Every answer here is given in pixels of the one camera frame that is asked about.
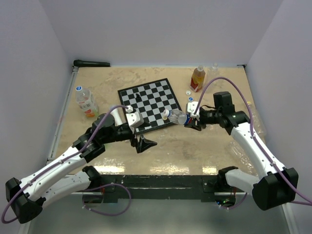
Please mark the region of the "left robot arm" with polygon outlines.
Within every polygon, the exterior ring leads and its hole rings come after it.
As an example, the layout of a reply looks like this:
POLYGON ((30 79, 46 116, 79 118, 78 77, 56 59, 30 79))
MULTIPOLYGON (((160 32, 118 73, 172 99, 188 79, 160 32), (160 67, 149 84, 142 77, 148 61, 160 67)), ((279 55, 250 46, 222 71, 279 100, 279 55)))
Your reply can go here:
POLYGON ((127 123, 115 125, 113 115, 101 114, 61 156, 23 179, 11 178, 5 184, 8 204, 1 215, 2 223, 12 209, 19 223, 37 217, 44 208, 74 192, 96 191, 107 186, 99 172, 88 163, 105 152, 105 145, 129 140, 137 153, 157 145, 144 136, 137 138, 127 123))

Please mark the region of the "pepsi label bottle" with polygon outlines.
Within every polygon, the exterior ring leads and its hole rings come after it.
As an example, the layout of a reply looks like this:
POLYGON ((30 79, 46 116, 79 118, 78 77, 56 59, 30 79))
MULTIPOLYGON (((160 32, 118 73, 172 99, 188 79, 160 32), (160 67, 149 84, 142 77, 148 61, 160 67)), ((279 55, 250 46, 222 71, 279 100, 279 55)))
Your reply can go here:
POLYGON ((191 121, 189 114, 184 113, 179 109, 170 110, 171 115, 167 118, 170 122, 178 125, 185 125, 191 121))

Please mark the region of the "white pepsi bottle cap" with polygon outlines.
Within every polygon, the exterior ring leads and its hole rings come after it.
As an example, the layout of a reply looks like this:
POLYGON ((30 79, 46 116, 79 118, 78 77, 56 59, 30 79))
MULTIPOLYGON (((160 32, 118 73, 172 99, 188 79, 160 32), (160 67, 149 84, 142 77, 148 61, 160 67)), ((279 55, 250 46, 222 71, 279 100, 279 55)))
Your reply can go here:
POLYGON ((162 118, 163 118, 163 119, 167 119, 170 115, 171 115, 171 111, 165 109, 165 110, 163 111, 163 116, 162 116, 162 118))

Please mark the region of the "amber drink bottle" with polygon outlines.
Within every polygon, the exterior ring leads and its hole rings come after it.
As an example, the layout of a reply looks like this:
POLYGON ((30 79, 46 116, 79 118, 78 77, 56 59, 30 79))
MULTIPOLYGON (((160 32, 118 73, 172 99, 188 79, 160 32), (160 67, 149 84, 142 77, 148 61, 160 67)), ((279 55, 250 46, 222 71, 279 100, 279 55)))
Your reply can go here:
POLYGON ((190 87, 194 92, 198 92, 203 87, 205 76, 204 66, 200 65, 194 69, 190 83, 190 87))

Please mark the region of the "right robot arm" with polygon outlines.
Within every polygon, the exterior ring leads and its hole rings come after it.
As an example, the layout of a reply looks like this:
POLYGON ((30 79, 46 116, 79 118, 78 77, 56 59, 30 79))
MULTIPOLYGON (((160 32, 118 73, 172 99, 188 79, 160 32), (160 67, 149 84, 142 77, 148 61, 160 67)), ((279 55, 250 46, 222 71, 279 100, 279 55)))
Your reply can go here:
POLYGON ((298 173, 286 168, 266 147, 256 133, 250 118, 243 111, 236 111, 229 92, 214 93, 214 107, 205 110, 196 101, 188 102, 189 117, 185 127, 198 131, 207 125, 218 124, 245 151, 257 176, 247 174, 235 166, 218 171, 215 188, 224 192, 236 187, 253 197, 263 211, 292 202, 298 184, 298 173))

